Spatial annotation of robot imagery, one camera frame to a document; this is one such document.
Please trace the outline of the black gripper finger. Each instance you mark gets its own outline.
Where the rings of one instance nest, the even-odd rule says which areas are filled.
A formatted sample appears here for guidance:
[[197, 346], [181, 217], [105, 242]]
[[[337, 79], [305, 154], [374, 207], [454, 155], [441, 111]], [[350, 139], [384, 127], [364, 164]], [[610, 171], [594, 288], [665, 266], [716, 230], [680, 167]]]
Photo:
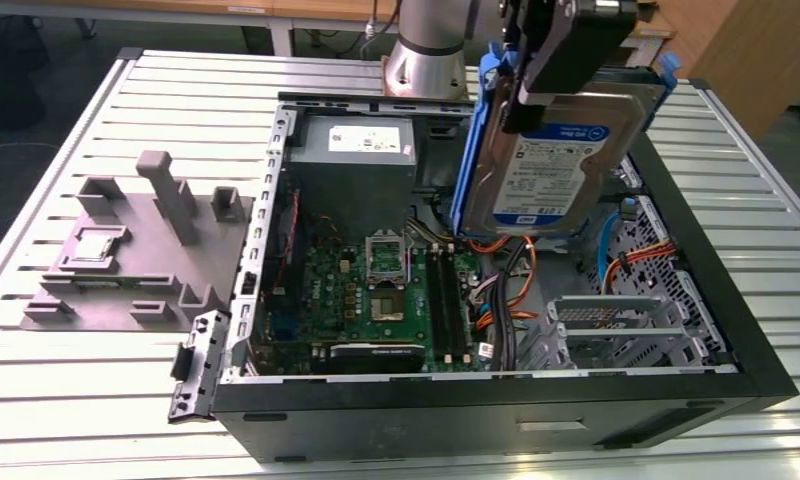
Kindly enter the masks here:
[[524, 20], [526, 1], [502, 0], [498, 3], [498, 15], [502, 20], [501, 46], [505, 50], [517, 50], [524, 38]]
[[502, 131], [541, 125], [553, 96], [592, 79], [637, 23], [634, 1], [526, 1], [524, 38], [509, 61]]

